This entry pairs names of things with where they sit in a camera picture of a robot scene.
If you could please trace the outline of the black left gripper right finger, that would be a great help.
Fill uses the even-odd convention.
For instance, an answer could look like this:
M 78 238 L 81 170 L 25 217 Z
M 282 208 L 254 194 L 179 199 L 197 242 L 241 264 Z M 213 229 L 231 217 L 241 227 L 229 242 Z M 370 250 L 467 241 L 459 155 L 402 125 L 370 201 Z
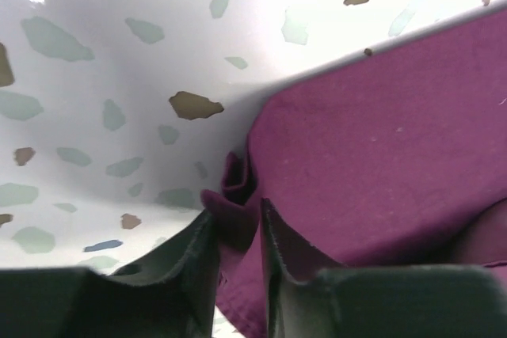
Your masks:
M 261 241 L 271 337 L 503 337 L 506 287 L 470 265 L 348 268 L 268 200 Z

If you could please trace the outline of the purple cloth mat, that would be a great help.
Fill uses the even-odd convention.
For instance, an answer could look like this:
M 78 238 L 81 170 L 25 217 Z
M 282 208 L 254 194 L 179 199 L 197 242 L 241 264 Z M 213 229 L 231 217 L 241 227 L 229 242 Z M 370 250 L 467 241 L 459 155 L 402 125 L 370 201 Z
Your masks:
M 270 97 L 204 191 L 221 240 L 216 304 L 267 333 L 261 203 L 348 268 L 470 265 L 506 287 L 506 11 Z

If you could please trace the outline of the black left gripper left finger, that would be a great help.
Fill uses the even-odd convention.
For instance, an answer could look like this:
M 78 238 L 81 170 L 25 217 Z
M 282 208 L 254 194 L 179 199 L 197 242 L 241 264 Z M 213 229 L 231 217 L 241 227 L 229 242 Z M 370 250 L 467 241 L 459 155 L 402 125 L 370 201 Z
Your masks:
M 111 275 L 90 268 L 1 272 L 3 337 L 209 337 L 219 253 L 212 215 Z

